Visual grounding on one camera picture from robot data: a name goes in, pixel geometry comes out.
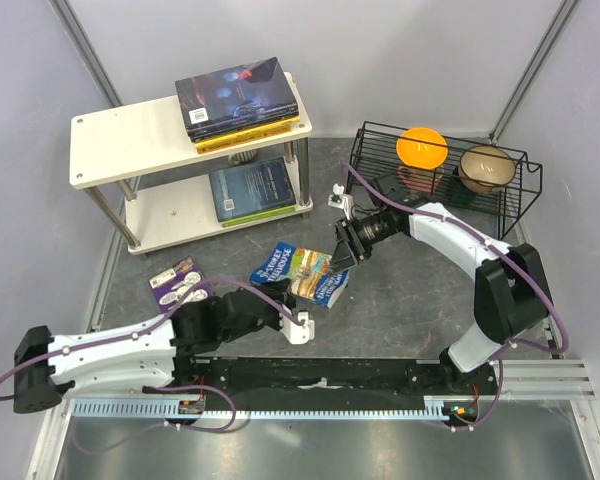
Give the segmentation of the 91-storey treehouse book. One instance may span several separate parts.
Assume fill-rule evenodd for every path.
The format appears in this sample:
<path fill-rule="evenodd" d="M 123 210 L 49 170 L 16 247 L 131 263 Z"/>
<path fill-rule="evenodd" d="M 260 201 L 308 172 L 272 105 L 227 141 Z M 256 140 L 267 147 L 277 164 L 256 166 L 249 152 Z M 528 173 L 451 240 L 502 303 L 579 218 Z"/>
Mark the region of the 91-storey treehouse book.
<path fill-rule="evenodd" d="M 278 242 L 269 258 L 249 278 L 253 285 L 290 281 L 292 295 L 331 308 L 349 283 L 349 271 L 330 271 L 331 256 Z"/>

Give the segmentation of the black moon and sixpence book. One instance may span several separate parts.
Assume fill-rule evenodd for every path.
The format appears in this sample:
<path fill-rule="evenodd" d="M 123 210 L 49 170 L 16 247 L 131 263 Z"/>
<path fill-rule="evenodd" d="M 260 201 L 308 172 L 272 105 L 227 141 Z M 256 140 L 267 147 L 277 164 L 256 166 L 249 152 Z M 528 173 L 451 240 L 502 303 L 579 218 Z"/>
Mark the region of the black moon and sixpence book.
<path fill-rule="evenodd" d="M 280 108 L 265 108 L 257 103 L 238 106 L 231 114 L 213 117 L 205 107 L 190 110 L 184 114 L 185 131 L 192 142 L 217 136 L 236 133 L 265 124 L 296 118 L 297 105 Z"/>

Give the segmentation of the purple robinson crusoe book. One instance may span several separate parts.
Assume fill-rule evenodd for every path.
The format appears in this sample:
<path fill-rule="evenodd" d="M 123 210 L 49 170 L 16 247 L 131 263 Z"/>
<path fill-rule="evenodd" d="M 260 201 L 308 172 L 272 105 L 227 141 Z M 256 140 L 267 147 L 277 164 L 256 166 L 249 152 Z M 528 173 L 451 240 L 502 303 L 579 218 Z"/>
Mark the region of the purple robinson crusoe book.
<path fill-rule="evenodd" d="M 176 93 L 184 114 L 205 107 L 213 117 L 231 114 L 246 103 L 265 108 L 297 105 L 277 57 L 177 80 Z"/>

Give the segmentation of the blue grey bottom book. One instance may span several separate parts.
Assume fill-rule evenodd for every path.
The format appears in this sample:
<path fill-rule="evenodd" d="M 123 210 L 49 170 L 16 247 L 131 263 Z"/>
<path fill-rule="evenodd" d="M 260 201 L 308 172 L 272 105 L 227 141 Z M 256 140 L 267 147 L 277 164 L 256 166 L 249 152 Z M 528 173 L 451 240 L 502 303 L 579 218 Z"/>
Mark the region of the blue grey bottom book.
<path fill-rule="evenodd" d="M 288 211 L 296 204 L 282 157 L 217 170 L 209 175 L 216 218 L 223 227 Z"/>

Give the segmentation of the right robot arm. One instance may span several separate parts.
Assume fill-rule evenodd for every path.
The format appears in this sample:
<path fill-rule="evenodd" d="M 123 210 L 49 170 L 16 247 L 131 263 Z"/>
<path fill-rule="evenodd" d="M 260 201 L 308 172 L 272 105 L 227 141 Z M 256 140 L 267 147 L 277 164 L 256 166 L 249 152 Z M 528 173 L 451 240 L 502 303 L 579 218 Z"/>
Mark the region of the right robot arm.
<path fill-rule="evenodd" d="M 374 210 L 364 218 L 344 186 L 334 185 L 328 203 L 343 211 L 335 224 L 331 273 L 350 270 L 371 257 L 374 245 L 402 234 L 438 251 L 474 283 L 471 327 L 440 355 L 438 381 L 447 392 L 463 392 L 474 371 L 506 344 L 550 314 L 551 299 L 538 251 L 513 247 L 474 230 L 424 193 L 412 193 L 388 178 L 366 188 Z"/>

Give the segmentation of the yellow hardcover book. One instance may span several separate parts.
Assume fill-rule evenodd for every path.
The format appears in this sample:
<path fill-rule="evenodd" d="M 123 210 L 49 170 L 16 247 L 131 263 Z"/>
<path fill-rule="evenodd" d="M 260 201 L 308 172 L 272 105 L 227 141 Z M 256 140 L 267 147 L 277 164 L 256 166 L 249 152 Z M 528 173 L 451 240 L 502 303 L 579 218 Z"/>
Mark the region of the yellow hardcover book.
<path fill-rule="evenodd" d="M 216 151 L 231 146 L 248 143 L 255 140 L 260 140 L 270 136 L 276 136 L 284 133 L 289 133 L 292 125 L 300 120 L 299 117 L 272 122 L 269 124 L 259 125 L 253 128 L 236 131 L 212 137 L 205 140 L 196 141 L 194 143 L 198 153 L 206 153 Z"/>

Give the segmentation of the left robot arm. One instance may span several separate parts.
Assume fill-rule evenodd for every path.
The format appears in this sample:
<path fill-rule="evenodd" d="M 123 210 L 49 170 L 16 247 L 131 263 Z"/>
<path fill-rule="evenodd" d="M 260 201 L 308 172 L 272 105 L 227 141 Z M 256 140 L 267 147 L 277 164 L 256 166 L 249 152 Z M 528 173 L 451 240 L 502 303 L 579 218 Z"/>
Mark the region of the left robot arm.
<path fill-rule="evenodd" d="M 111 330 L 54 335 L 29 329 L 14 352 L 13 410 L 37 413 L 65 398 L 128 390 L 188 393 L 199 382 L 196 356 L 265 327 L 292 344 L 314 337 L 287 280 L 241 286 L 222 296 L 185 302 L 165 314 Z"/>

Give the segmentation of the green cartoon book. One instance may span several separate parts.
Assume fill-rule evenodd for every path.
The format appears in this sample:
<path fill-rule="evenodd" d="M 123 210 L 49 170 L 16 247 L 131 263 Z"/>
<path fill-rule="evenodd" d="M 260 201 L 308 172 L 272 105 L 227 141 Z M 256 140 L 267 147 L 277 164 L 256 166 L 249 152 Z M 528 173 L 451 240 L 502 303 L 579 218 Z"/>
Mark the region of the green cartoon book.
<path fill-rule="evenodd" d="M 270 209 L 266 211 L 256 212 L 250 215 L 244 215 L 240 217 L 231 218 L 228 220 L 224 220 L 220 222 L 220 225 L 223 228 L 229 228 L 237 225 L 247 224 L 254 221 L 264 220 L 271 217 L 277 217 L 287 213 L 293 213 L 295 211 L 294 205 L 289 205 L 285 207 L 279 207 L 275 209 Z"/>

